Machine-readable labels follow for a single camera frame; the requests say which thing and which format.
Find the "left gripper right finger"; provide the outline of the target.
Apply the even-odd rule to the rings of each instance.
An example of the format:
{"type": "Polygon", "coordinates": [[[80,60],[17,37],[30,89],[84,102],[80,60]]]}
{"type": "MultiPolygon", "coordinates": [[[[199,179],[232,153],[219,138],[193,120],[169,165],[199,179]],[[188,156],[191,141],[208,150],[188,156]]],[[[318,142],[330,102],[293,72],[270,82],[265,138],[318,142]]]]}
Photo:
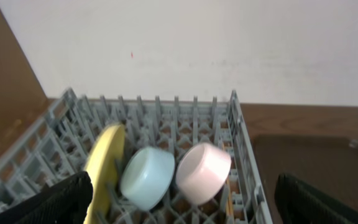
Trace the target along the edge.
{"type": "Polygon", "coordinates": [[[284,223],[358,224],[358,212],[289,173],[275,186],[275,205],[284,223]]]}

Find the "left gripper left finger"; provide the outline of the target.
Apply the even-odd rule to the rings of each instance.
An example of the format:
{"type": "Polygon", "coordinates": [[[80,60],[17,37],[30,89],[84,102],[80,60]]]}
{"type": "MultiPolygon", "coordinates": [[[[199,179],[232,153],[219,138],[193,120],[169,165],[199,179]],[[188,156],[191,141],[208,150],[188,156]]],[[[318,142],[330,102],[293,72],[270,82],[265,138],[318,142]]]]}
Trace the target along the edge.
{"type": "Polygon", "coordinates": [[[80,171],[0,213],[0,224],[83,224],[92,199],[91,178],[80,171]]]}

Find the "yellow round plate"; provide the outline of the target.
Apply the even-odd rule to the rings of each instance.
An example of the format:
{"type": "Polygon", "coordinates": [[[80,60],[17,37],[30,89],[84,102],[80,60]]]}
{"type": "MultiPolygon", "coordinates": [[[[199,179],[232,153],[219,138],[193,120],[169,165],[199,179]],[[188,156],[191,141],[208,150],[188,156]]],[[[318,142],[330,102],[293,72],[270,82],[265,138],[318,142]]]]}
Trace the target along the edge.
{"type": "Polygon", "coordinates": [[[119,172],[115,161],[124,156],[125,127],[122,124],[106,126],[93,144],[84,171],[91,179],[93,198],[84,224],[97,223],[97,213],[106,215],[110,206],[107,184],[116,186],[119,172]]]}

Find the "wooden chopstick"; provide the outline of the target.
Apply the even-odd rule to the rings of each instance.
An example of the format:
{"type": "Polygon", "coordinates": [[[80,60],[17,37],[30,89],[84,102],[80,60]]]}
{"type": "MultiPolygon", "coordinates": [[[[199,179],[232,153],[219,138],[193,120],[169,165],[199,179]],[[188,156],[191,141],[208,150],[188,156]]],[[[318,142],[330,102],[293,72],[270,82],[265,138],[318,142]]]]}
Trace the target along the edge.
{"type": "Polygon", "coordinates": [[[232,204],[232,193],[231,193],[231,186],[229,179],[226,179],[226,187],[227,187],[227,202],[226,202],[226,213],[228,216],[233,217],[234,211],[233,211],[233,204],[232,204]]]}

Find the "light blue bowl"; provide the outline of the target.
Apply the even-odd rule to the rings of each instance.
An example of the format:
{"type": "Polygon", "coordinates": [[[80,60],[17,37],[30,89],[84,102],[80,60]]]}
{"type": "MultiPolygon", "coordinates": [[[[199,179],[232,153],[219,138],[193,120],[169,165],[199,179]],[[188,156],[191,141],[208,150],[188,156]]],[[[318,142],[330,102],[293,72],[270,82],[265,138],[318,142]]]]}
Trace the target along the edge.
{"type": "Polygon", "coordinates": [[[138,209],[150,210],[167,192],[174,171],[175,158],[171,152],[144,147],[128,162],[120,181],[120,191],[138,209]]]}

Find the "white bowl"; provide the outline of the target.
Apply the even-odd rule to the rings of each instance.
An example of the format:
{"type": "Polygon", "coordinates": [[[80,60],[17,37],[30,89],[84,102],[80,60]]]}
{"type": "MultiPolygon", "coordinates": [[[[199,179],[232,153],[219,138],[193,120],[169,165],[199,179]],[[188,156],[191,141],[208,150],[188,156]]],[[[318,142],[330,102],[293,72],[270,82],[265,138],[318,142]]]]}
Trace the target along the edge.
{"type": "Polygon", "coordinates": [[[231,155],[210,144],[199,143],[183,156],[175,177],[179,191],[193,205],[211,200],[226,183],[231,155]]]}

